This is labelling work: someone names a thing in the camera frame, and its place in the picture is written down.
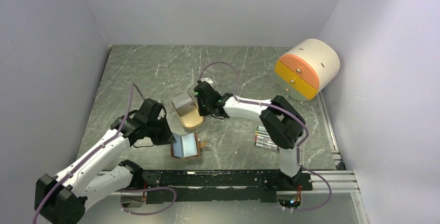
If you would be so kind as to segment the beige oval tray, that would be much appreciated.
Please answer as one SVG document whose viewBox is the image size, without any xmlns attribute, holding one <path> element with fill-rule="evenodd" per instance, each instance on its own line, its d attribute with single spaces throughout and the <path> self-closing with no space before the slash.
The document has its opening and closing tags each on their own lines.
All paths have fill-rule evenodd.
<svg viewBox="0 0 440 224">
<path fill-rule="evenodd" d="M 204 117 L 199 115 L 198 104 L 197 104 L 197 102 L 196 102 L 194 97 L 193 97 L 193 99 L 195 101 L 196 108 L 194 108 L 193 110 L 187 112 L 184 115 L 182 115 L 179 112 L 177 112 L 175 110 L 175 108 L 173 107 L 173 105 L 172 105 L 172 107 L 176 111 L 176 114 L 177 114 L 177 117 L 178 117 L 180 123 L 182 124 L 183 128 L 185 130 L 187 130 L 187 131 L 195 130 L 195 129 L 199 128 L 200 126 L 202 126 L 202 124 L 204 123 Z"/>
</svg>

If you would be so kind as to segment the brown leather card holder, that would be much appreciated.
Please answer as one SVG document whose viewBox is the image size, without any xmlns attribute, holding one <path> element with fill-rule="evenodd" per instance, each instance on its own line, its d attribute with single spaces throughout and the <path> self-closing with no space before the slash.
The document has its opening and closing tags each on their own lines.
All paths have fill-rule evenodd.
<svg viewBox="0 0 440 224">
<path fill-rule="evenodd" d="M 201 149 L 208 141 L 201 140 L 198 133 L 188 133 L 178 135 L 173 133 L 175 142 L 171 143 L 171 157 L 178 159 L 187 159 L 201 156 Z"/>
</svg>

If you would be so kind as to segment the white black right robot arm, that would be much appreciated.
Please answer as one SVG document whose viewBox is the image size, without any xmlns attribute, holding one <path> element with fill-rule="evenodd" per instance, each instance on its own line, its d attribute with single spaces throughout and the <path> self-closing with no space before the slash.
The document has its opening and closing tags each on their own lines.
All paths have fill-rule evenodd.
<svg viewBox="0 0 440 224">
<path fill-rule="evenodd" d="M 208 82 L 201 80 L 194 92 L 201 116 L 259 121 L 279 148 L 281 186 L 292 190 L 299 184 L 298 145 L 305 141 L 309 132 L 304 118 L 284 97 L 277 95 L 271 100 L 254 100 L 230 93 L 220 95 Z"/>
</svg>

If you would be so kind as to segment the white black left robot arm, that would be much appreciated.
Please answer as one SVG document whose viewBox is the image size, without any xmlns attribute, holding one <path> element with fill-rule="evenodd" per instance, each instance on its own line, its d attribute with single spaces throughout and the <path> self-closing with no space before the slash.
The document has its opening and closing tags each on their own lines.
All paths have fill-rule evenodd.
<svg viewBox="0 0 440 224">
<path fill-rule="evenodd" d="M 146 188 L 144 170 L 130 160 L 124 160 L 109 173 L 99 173 L 137 141 L 150 138 L 154 145 L 175 141 L 167 112 L 161 102 L 144 99 L 141 107 L 128 109 L 117 118 L 104 136 L 79 159 L 56 173 L 44 174 L 36 182 L 35 214 L 50 223 L 78 223 L 85 212 L 118 190 Z"/>
</svg>

